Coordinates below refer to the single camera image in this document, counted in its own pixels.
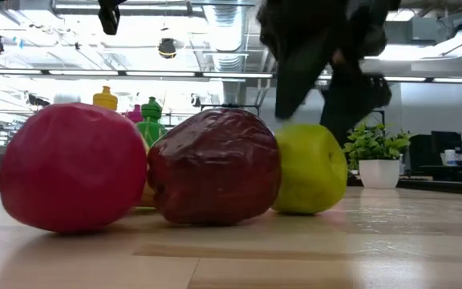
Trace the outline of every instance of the desk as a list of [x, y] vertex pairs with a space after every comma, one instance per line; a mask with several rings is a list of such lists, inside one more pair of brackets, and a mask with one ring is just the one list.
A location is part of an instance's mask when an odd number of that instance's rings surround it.
[[0, 289], [461, 288], [462, 195], [349, 188], [317, 217], [267, 212], [240, 226], [134, 213], [59, 237], [0, 203]]
[[[355, 179], [347, 180], [347, 184], [354, 187], [363, 187], [363, 183], [361, 182], [361, 177], [359, 175], [355, 176]], [[462, 181], [433, 181], [432, 177], [400, 176], [397, 188], [462, 194]]]

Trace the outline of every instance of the green apple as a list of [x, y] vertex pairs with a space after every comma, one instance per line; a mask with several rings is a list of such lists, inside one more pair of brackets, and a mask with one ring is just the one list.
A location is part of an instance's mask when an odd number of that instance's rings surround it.
[[276, 131], [282, 182], [272, 209], [285, 214], [328, 210], [347, 190], [347, 161], [332, 133], [319, 124]]

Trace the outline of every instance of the red apple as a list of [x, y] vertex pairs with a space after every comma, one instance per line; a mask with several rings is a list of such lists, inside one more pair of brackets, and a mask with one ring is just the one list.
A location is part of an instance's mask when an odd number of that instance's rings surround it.
[[273, 133], [241, 109], [200, 112], [149, 150], [156, 208], [175, 223], [232, 225], [265, 213], [281, 166]]

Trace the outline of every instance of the white pot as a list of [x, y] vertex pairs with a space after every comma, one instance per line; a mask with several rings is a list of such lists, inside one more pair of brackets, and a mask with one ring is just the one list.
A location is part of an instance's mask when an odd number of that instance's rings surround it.
[[394, 189], [399, 182], [399, 160], [359, 161], [359, 176], [365, 188]]

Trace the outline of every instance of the white wall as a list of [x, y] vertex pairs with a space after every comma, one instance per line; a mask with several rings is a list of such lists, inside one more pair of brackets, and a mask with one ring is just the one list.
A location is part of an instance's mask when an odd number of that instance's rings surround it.
[[[386, 111], [386, 123], [394, 124], [389, 129], [393, 132], [398, 132], [401, 129], [401, 126], [399, 124], [402, 122], [400, 86], [397, 84], [393, 86], [391, 90], [393, 94], [391, 98], [391, 104], [393, 105], [384, 108]], [[253, 103], [253, 100], [256, 97], [256, 93], [257, 89], [255, 88], [247, 89], [248, 104]], [[322, 114], [323, 105], [324, 99], [322, 98], [320, 92], [317, 90], [312, 90], [310, 94], [307, 96], [305, 104], [303, 104], [297, 110], [290, 122], [295, 124], [318, 124], [320, 122], [320, 116]], [[275, 120], [274, 107], [275, 88], [271, 88], [267, 92], [263, 105], [261, 106], [260, 117], [273, 131], [282, 126], [281, 123]], [[378, 113], [372, 113], [365, 119], [365, 121], [368, 124], [375, 125], [381, 122], [381, 115]]]
[[[248, 101], [251, 101], [252, 96], [256, 96], [256, 89], [251, 88], [247, 91]], [[306, 104], [303, 104], [295, 113], [290, 122], [297, 124], [318, 124], [324, 100], [318, 91], [311, 91], [306, 98]], [[282, 126], [274, 117], [275, 107], [275, 88], [271, 88], [261, 106], [260, 117], [265, 121], [266, 125], [273, 131]]]
[[[390, 105], [384, 108], [388, 131], [397, 133], [400, 129], [411, 133], [430, 134], [431, 131], [461, 132], [462, 134], [462, 84], [398, 83], [391, 86]], [[247, 91], [248, 102], [252, 103], [256, 89]], [[260, 117], [273, 130], [280, 128], [274, 118], [275, 88], [271, 88], [261, 108]], [[294, 123], [317, 124], [324, 105], [318, 91], [312, 91], [306, 104], [301, 106]], [[379, 114], [371, 114], [367, 123], [380, 121]]]

